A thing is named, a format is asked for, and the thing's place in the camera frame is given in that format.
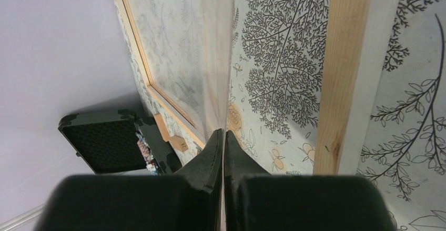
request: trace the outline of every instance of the brown flower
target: brown flower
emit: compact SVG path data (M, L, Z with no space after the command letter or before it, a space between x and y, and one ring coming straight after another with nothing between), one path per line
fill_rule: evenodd
M234 105L228 107L228 129L239 131L241 128L241 117Z

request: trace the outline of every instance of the black case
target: black case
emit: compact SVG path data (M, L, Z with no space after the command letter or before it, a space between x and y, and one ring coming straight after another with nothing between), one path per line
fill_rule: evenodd
M109 174L146 168L137 145L138 127L161 174L182 167L171 145L163 141L155 120L138 118L131 110L67 115L58 129L96 174Z

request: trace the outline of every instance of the white wall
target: white wall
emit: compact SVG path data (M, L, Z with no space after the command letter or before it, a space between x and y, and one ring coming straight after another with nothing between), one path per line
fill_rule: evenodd
M91 173L64 115L140 101L113 0L0 0L0 223Z

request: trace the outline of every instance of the wooden frame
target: wooden frame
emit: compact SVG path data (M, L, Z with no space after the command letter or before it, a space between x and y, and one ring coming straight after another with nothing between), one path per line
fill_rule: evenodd
M356 173L398 0L331 0L313 173Z
M170 116L181 126L192 139L201 147L204 148L205 140L200 134L186 112L181 109L173 100L166 95L166 93L159 88L150 74L150 69L147 63L147 58L144 54L141 40L136 31L135 21L131 15L131 9L127 0L115 0L118 11L121 13L123 28L128 36L128 43L131 53L135 56L138 68L143 76L143 81L148 93L169 113Z

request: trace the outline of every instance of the small wooden block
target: small wooden block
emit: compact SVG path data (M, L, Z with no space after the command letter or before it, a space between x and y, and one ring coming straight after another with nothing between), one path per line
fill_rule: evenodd
M174 149L177 149L181 152L184 152L189 149L187 147L186 141L182 137L179 137L177 135L174 135L170 138L170 144Z
M170 140L170 134L167 130L166 124L164 124L164 119L161 116L161 114L155 114L154 115L156 125L158 126L159 132L161 133L161 136L163 137L163 140L165 142L168 142Z

